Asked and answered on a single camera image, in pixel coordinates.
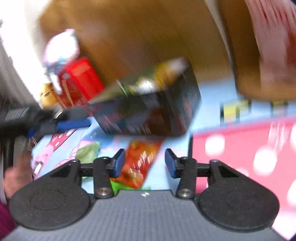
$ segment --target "gray gripper base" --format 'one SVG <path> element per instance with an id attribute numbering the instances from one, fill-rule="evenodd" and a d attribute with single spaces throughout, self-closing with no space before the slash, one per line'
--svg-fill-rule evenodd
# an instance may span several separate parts
<path id="1" fill-rule="evenodd" d="M 97 200 L 75 224 L 54 231 L 18 227 L 4 241 L 284 241 L 274 230 L 227 231 L 171 191 L 120 191 Z"/>

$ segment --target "purple sleeve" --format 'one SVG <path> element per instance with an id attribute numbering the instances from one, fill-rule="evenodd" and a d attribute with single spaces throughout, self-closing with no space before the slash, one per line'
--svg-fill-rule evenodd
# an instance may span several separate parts
<path id="1" fill-rule="evenodd" d="M 15 228 L 15 222 L 9 213 L 7 205 L 0 201 L 0 240 Z"/>

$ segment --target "black circular disc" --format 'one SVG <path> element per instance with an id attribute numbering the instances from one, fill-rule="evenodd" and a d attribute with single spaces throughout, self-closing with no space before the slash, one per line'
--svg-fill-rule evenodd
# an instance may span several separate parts
<path id="1" fill-rule="evenodd" d="M 88 193 L 63 178 L 38 185 L 32 182 L 16 192 L 9 203 L 15 221 L 35 230 L 53 230 L 73 224 L 85 215 L 89 206 Z"/>
<path id="2" fill-rule="evenodd" d="M 204 190 L 198 205 L 215 223 L 245 232 L 268 227 L 279 212 L 279 201 L 270 190 L 238 178 L 219 181 Z"/>

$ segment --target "light blue surface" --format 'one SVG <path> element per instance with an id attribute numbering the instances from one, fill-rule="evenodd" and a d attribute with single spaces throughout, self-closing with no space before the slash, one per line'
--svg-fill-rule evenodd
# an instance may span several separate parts
<path id="1" fill-rule="evenodd" d="M 222 103 L 235 101 L 243 98 L 236 92 L 233 79 L 215 81 L 213 83 L 199 84 L 202 102 L 200 109 L 194 117 L 190 129 L 182 137 L 166 138 L 160 148 L 143 187 L 150 187 L 154 190 L 171 189 L 176 190 L 179 180 L 174 180 L 169 176 L 165 167 L 164 154 L 166 148 L 171 148 L 177 156 L 186 156 L 189 137 L 192 133 L 204 132 L 207 129 L 220 127 L 220 106 Z M 288 115 L 296 114 L 296 103 L 290 102 Z M 250 114 L 242 115 L 241 122 L 250 120 L 271 118 L 271 106 L 269 102 L 252 102 Z M 63 159 L 69 158 L 72 149 L 77 146 L 81 139 L 86 141 L 101 142 L 99 156 L 112 157 L 120 148 L 126 149 L 133 136 L 110 136 L 106 135 L 94 119 L 90 119 L 92 125 L 88 129 L 79 129 L 74 132 L 64 143 L 52 154 L 50 161 L 41 169 L 41 175 L 51 171 L 56 164 Z M 44 137 L 34 149 L 36 156 L 50 141 L 51 136 Z M 82 187 L 89 193 L 93 193 L 93 180 L 87 178 L 83 181 Z"/>

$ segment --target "yellow plush face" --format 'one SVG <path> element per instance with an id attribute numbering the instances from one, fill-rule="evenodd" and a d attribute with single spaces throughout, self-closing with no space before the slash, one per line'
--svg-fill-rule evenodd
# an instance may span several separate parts
<path id="1" fill-rule="evenodd" d="M 40 92 L 41 105 L 44 109 L 51 108 L 58 103 L 51 85 L 51 83 L 44 84 Z"/>

